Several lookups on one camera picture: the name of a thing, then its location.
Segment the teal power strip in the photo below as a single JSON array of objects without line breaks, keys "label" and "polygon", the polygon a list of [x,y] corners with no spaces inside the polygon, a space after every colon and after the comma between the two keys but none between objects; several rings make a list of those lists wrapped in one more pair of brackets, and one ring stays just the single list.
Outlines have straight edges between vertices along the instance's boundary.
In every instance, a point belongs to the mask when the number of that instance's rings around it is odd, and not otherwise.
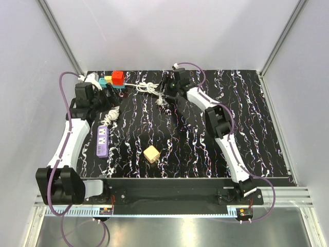
[{"label": "teal power strip", "polygon": [[[98,82],[99,82],[99,84],[100,84],[100,86],[102,88],[104,88],[104,89],[106,88],[107,83],[105,82],[104,78],[99,78]],[[113,88],[115,88],[115,89],[124,89],[125,88],[125,85],[123,85],[123,86],[115,86],[115,85],[113,85]]]}]

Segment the yellow cube plug adapter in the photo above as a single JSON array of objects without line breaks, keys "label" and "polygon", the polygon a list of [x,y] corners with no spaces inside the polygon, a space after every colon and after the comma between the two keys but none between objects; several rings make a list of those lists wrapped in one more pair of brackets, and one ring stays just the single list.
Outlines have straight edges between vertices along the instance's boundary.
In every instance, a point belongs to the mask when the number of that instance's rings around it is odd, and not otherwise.
[{"label": "yellow cube plug adapter", "polygon": [[108,84],[113,84],[112,76],[107,76],[108,77]]}]

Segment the red cube socket adapter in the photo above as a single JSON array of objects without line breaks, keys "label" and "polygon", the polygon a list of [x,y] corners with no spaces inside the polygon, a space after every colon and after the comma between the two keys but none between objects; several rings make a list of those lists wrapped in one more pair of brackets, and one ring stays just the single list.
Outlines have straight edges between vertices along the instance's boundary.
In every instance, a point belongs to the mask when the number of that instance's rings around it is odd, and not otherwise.
[{"label": "red cube socket adapter", "polygon": [[115,86],[123,86],[124,85],[124,72],[115,70],[112,72],[112,83]]}]

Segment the purple power strip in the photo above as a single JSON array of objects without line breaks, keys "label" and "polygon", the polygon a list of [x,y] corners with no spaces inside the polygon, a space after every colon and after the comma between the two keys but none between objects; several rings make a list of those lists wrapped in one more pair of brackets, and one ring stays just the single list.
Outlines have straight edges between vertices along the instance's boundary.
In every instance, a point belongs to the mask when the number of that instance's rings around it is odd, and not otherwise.
[{"label": "purple power strip", "polygon": [[97,130],[96,155],[99,158],[108,157],[108,127],[99,126]]}]

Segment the beige cube plug adapter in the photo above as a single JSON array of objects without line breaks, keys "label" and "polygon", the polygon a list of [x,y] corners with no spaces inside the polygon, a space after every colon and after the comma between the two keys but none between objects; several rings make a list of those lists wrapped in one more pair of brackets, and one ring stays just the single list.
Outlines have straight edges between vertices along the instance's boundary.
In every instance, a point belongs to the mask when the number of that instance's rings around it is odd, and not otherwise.
[{"label": "beige cube plug adapter", "polygon": [[160,152],[153,145],[146,148],[143,154],[150,164],[156,162],[160,157]]}]

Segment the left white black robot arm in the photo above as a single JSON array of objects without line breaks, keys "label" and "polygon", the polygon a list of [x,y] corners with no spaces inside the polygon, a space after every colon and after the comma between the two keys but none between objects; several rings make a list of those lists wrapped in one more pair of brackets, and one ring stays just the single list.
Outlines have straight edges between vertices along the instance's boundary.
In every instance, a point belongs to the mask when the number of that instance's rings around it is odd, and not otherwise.
[{"label": "left white black robot arm", "polygon": [[36,171],[35,178],[46,205],[79,205],[93,197],[104,204],[111,191],[102,180],[83,180],[77,174],[77,163],[85,138],[97,115],[116,110],[121,99],[112,85],[98,89],[90,82],[75,86],[75,97],[67,104],[66,124],[55,155],[45,168]]}]

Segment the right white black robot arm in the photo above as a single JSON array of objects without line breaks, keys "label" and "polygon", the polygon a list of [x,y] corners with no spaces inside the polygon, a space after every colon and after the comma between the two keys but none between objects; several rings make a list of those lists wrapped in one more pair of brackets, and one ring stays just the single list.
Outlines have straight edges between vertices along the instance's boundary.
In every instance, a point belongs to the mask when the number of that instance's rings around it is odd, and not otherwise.
[{"label": "right white black robot arm", "polygon": [[234,120],[230,110],[193,84],[185,68],[165,72],[158,88],[167,98],[173,99],[181,95],[204,113],[206,131],[220,147],[230,169],[234,183],[232,197],[240,204],[247,203],[257,187],[237,148],[233,133]]}]

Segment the left aluminium frame post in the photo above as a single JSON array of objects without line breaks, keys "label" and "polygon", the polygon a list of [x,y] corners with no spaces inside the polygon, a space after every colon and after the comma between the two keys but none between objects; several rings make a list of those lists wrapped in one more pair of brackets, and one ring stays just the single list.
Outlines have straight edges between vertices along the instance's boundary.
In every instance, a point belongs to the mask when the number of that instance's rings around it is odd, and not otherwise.
[{"label": "left aluminium frame post", "polygon": [[69,46],[69,43],[66,41],[64,34],[60,28],[60,25],[58,24],[48,2],[45,0],[36,0],[36,2],[39,5],[42,13],[44,14],[54,35],[56,36],[57,40],[59,41],[60,46],[63,49],[67,59],[69,60],[71,66],[73,67],[74,71],[80,75],[84,74],[81,66],[79,65],[78,60],[74,56],[74,53],[72,52],[72,50]]}]

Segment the aluminium frame post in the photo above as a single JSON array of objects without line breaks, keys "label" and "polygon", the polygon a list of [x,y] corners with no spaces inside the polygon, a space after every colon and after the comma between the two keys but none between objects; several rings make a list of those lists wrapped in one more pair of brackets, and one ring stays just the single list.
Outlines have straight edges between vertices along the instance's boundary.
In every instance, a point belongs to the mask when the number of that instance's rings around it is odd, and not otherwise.
[{"label": "aluminium frame post", "polygon": [[277,39],[270,55],[268,56],[264,66],[259,71],[260,76],[263,78],[265,77],[267,71],[269,70],[271,64],[273,63],[274,59],[276,58],[278,52],[280,51],[281,47],[283,46],[286,38],[288,37],[289,33],[293,29],[296,21],[298,20],[300,14],[302,13],[303,9],[305,8],[308,0],[298,0],[296,6],[294,7],[288,21],[286,22],[279,38]]},{"label": "aluminium frame post", "polygon": [[59,41],[60,46],[63,49],[67,59],[69,60],[71,66],[73,67],[74,71],[80,75],[84,74],[81,66],[79,65],[78,60],[74,56],[74,53],[72,52],[72,50],[69,46],[69,43],[66,41],[64,34],[60,28],[60,25],[58,24],[48,2],[45,0],[36,0],[36,2],[39,5],[42,13],[44,14],[54,35],[56,36],[57,40]]}]

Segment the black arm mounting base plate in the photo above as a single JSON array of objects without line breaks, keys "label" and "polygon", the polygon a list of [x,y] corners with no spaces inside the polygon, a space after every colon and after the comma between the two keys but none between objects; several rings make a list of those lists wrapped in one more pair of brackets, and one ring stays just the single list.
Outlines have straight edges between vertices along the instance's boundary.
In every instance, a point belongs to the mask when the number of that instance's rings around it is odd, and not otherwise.
[{"label": "black arm mounting base plate", "polygon": [[237,194],[230,179],[105,179],[105,192],[88,196],[84,204],[110,204],[115,198],[115,215],[210,215],[225,214],[229,206],[263,206],[266,192],[283,187],[292,188],[290,177],[254,179],[257,188],[247,198]]}]

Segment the right aluminium frame post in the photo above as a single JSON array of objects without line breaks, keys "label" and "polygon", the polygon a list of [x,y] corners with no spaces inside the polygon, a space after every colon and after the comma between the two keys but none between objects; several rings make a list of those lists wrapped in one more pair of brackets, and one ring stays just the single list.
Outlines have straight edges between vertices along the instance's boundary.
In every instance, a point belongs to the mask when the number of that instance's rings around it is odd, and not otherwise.
[{"label": "right aluminium frame post", "polygon": [[271,64],[273,63],[274,59],[276,58],[278,52],[280,51],[281,47],[283,46],[286,38],[288,37],[289,33],[293,29],[296,21],[298,20],[300,14],[302,13],[303,9],[305,8],[308,0],[298,0],[296,6],[294,7],[288,21],[286,22],[279,38],[277,39],[270,55],[268,56],[264,66],[259,71],[260,76],[263,78],[265,77],[267,71],[269,70]]}]

